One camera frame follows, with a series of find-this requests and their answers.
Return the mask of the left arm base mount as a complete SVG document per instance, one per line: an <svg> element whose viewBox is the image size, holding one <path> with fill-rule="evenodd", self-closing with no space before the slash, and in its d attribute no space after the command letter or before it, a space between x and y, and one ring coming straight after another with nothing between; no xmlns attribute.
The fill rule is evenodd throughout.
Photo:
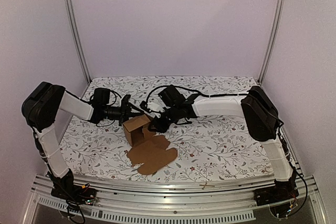
<svg viewBox="0 0 336 224"><path fill-rule="evenodd" d="M91 188L89 184L82 186L70 183L68 185L61 182L53 182L51 195L63 199L73 204L92 205L97 197L97 190Z"/></svg>

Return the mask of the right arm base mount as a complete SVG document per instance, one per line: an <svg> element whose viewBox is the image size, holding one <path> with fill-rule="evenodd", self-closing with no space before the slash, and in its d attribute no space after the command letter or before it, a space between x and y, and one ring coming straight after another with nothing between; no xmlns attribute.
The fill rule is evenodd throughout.
<svg viewBox="0 0 336 224"><path fill-rule="evenodd" d="M295 182L278 182L275 185L253 191L257 206L275 204L285 200L296 200L299 196Z"/></svg>

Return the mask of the brown cardboard box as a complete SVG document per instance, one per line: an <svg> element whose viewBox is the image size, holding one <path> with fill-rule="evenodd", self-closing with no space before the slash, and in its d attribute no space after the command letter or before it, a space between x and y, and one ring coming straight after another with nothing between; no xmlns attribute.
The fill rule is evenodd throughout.
<svg viewBox="0 0 336 224"><path fill-rule="evenodd" d="M141 175L152 175L175 161L178 151L169 148L170 141L156 131L150 131L152 118L148 115L136 116L122 123L125 137L131 146L127 157L133 165L139 165Z"/></svg>

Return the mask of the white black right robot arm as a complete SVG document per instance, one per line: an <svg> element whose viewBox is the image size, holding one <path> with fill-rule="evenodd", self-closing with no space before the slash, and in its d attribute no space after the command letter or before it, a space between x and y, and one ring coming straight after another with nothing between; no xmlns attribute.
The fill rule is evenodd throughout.
<svg viewBox="0 0 336 224"><path fill-rule="evenodd" d="M191 90L185 97L180 86L163 86L158 93L164 108L149 109L155 114L150 122L149 131L165 133L171 124L185 119L190 123L210 115L235 115L245 119L251 138L261 142L274 169L275 186L271 196L276 201L284 200L295 188L297 172L290 160L290 151L286 141L281 137L283 121L278 110L259 86L251 87L247 93L237 94L203 94Z"/></svg>

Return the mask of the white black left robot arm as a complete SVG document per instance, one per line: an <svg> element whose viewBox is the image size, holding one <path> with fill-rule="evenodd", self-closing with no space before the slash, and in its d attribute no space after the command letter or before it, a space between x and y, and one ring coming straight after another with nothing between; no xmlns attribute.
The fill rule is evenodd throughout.
<svg viewBox="0 0 336 224"><path fill-rule="evenodd" d="M130 96L121 96L107 88L96 88L88 101L78 98L65 87L41 82L22 105L22 115L32 129L36 147L48 167L50 179L67 200L78 195L73 173L64 160L55 131L58 111L99 124L103 120L119 124L140 116L143 111L130 103Z"/></svg>

